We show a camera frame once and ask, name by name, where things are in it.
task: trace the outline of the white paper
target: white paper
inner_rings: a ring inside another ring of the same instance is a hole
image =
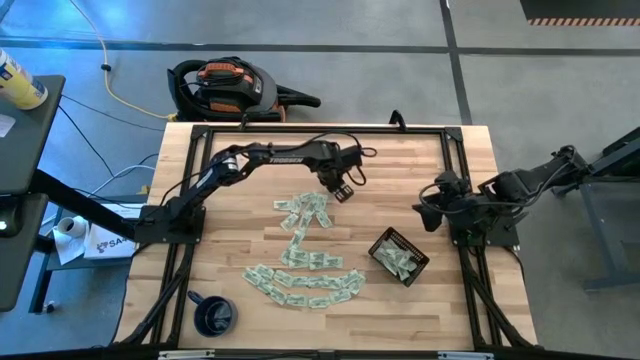
[[[123,208],[116,204],[103,204],[104,207],[125,219],[137,219],[140,216],[140,209],[143,205],[144,204],[126,204],[127,208]],[[133,241],[116,235],[95,224],[91,226],[91,231],[84,245],[84,257],[86,259],[130,257],[138,247]]]
[[[5,137],[15,123],[16,119],[11,116],[0,115],[0,138]]]
[[[82,216],[76,216],[74,218],[77,221],[84,223],[85,232],[82,236],[71,237],[58,232],[57,228],[53,229],[53,238],[56,243],[56,250],[58,251],[58,257],[60,258],[60,264],[64,265],[69,261],[77,258],[84,253],[84,243],[89,238],[89,231],[86,228],[89,226],[86,220]]]

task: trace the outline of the wooden table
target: wooden table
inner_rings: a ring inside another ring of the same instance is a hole
[[[192,125],[171,123],[167,126],[150,204],[159,203],[164,192],[182,178]],[[462,129],[475,187],[497,171],[489,131],[485,126],[464,126]],[[294,145],[311,136],[217,133],[212,154],[232,144],[258,141]],[[247,180],[221,188],[206,200],[205,230],[202,242],[196,248],[189,281],[189,288],[204,296],[222,295],[232,299],[240,314],[236,328],[217,339],[198,335],[193,326],[195,305],[187,300],[180,348],[472,348],[460,262],[450,243],[448,229],[442,226],[435,233],[425,232],[420,216],[411,209],[411,205],[417,203],[418,191],[443,171],[440,142],[437,137],[425,135],[359,134],[357,137],[363,146],[375,147],[379,152],[375,158],[364,159],[363,171],[368,182],[363,187],[352,185],[355,195],[343,204],[330,199],[327,211],[335,227],[322,229],[314,222],[302,247],[344,256],[345,270],[323,271],[322,274],[342,275],[351,268],[364,271],[367,283],[360,295],[328,309],[288,308],[275,304],[241,278],[245,267],[258,263],[283,267],[278,258],[292,234],[279,227],[285,214],[272,210],[272,201],[288,199],[302,192],[326,192],[304,166],[263,166]],[[348,137],[339,135],[327,139],[338,141],[343,147],[353,143]],[[200,157],[196,159],[194,172],[199,169]],[[431,258],[409,288],[398,283],[367,254],[369,247],[389,226]],[[167,248],[167,245],[149,246],[133,260],[116,340],[129,335],[156,300]],[[522,335],[535,343],[518,263],[500,248],[488,249],[487,259],[497,303]],[[310,273],[308,270],[291,272],[296,275]],[[326,295],[327,290],[291,289],[290,292]],[[168,333],[173,307],[173,303],[168,306],[163,337]],[[486,312],[483,306],[479,308],[486,328]],[[488,331],[483,333],[488,338]]]

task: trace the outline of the orange and black vacuum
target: orange and black vacuum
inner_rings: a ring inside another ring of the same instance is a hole
[[[185,76],[193,72],[196,80],[188,82]],[[280,122],[290,105],[320,106],[320,99],[277,85],[266,71],[235,56],[187,60],[168,70],[168,77],[179,121]]]

